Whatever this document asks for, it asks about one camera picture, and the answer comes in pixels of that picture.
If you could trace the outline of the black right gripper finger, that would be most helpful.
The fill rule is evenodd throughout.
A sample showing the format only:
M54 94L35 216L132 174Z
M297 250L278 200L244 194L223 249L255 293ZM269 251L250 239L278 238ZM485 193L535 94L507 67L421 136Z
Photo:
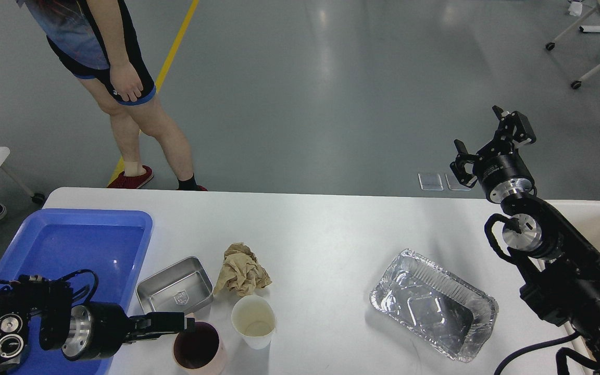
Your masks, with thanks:
M455 139L453 140L453 144L457 150L457 155L455 157L455 161L450 163L450 169L460 185L471 189L474 187L474 185L476 185L477 176L473 172L468 172L466 165L476 164L480 161L480 156L477 154L470 154L465 147L464 142L461 140Z
M536 135L529 119L519 111L507 110L493 105L498 117L498 127L493 136L491 151L495 153L517 153L519 148L536 142Z

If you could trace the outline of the person left hand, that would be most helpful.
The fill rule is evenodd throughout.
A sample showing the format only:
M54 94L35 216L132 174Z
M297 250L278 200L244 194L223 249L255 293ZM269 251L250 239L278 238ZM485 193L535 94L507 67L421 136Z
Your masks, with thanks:
M112 64L110 82L125 102L137 102L142 97L143 83L131 62Z

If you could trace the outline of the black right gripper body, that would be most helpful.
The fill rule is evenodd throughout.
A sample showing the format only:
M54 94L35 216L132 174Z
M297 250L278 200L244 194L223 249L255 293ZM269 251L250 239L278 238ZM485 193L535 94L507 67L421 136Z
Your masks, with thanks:
M482 157L474 164L474 175L486 199L500 204L512 194L526 194L535 188L535 180L518 151Z

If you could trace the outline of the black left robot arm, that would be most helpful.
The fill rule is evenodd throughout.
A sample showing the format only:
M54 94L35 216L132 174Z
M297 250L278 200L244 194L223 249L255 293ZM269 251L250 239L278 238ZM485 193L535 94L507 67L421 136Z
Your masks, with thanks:
M98 276L92 270L57 280L21 275L0 285L0 373L21 361L34 317L41 319L40 348L61 351L68 361L103 360L125 344L195 331L195 319L181 312L127 316L119 304L93 301Z

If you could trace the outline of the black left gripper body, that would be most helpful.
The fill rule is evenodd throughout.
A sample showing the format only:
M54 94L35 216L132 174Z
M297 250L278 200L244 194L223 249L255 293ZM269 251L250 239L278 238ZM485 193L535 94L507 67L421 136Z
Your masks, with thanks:
M69 361L114 356L127 340L133 323L115 303L90 302L71 309L68 337L61 347Z

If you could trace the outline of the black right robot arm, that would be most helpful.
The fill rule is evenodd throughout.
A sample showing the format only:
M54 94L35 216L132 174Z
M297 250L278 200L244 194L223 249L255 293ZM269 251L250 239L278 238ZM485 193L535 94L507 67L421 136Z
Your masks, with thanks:
M573 334L507 356L503 369L519 356L559 346L558 374L568 374L568 361L600 374L600 252L552 204L536 196L535 180L519 148L536 142L524 114L493 106L498 127L490 142L471 154L455 140L457 156L450 164L460 185L478 184L486 199L502 213L491 215L485 234L491 249L516 266L524 279L521 299L543 321L570 323Z

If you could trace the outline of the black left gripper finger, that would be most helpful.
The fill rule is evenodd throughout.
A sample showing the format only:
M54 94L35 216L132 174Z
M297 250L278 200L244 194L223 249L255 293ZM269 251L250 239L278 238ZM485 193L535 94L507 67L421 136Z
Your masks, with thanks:
M182 312L150 312L145 315L132 316L129 336L162 336L195 332L195 318L187 317Z

